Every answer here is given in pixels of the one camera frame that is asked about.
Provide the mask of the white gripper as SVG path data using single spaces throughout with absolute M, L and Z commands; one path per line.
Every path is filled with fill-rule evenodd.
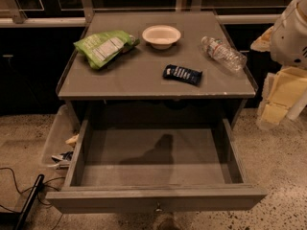
M 293 0 L 273 27 L 251 43 L 250 49 L 271 51 L 272 60 L 281 65 L 306 68 L 307 0 Z M 256 124 L 260 129 L 277 127 L 307 90 L 307 71 L 296 67 L 283 67 L 276 74 L 267 74 L 257 110 Z

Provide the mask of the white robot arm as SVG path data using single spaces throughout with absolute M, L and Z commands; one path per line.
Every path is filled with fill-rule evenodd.
M 284 118 L 295 120 L 307 104 L 307 0 L 293 0 L 250 49 L 269 52 L 282 65 L 264 80 L 258 127 L 268 130 Z

